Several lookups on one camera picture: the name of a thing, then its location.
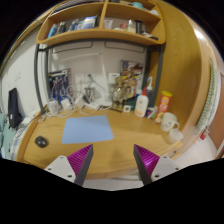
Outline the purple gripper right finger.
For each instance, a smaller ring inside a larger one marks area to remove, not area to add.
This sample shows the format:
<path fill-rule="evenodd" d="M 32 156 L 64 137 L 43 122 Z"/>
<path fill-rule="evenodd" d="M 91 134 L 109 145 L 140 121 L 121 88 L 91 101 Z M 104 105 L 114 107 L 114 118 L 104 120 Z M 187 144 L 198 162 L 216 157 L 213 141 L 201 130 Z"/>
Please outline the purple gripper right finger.
<path fill-rule="evenodd" d="M 180 170 L 168 156 L 158 156 L 148 149 L 134 145 L 134 158 L 143 185 L 148 185 Z"/>

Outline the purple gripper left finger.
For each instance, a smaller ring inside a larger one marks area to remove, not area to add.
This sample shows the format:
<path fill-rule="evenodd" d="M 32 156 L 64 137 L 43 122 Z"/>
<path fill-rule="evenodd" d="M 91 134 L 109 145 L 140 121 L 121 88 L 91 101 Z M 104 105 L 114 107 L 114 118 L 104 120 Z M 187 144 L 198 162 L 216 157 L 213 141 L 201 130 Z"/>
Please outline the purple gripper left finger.
<path fill-rule="evenodd" d="M 45 171 L 82 186 L 92 157 L 93 145 L 88 145 L 69 156 L 60 155 L 45 168 Z"/>

